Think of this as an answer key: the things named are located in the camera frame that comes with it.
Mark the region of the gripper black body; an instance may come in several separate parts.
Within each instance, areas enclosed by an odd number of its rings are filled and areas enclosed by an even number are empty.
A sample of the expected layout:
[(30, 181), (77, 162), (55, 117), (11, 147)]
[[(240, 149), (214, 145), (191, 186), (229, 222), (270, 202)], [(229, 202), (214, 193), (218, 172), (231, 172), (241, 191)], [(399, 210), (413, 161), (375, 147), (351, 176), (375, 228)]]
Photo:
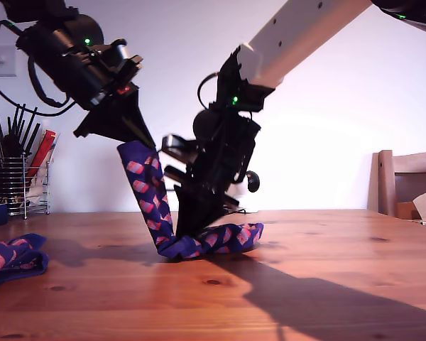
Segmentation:
[(126, 57), (122, 45), (96, 45), (87, 52), (67, 85), (67, 93), (81, 108), (89, 113), (110, 97), (138, 89), (132, 79), (141, 69), (140, 55)]

